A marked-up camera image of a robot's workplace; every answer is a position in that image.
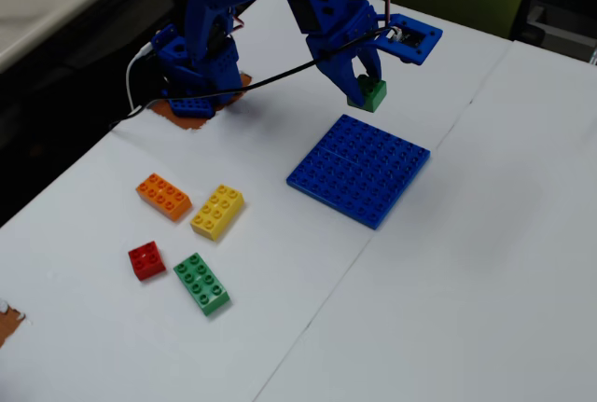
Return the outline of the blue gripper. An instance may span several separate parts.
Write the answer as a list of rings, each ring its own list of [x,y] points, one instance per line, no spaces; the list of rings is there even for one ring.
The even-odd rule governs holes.
[[[317,68],[329,78],[356,106],[363,107],[365,98],[354,75],[352,58],[358,57],[374,80],[382,79],[382,66],[375,47],[353,44],[334,56],[326,54],[334,49],[374,32],[378,28],[377,14],[367,0],[350,0],[347,13],[325,35],[308,35],[307,45],[313,58],[323,60]]]

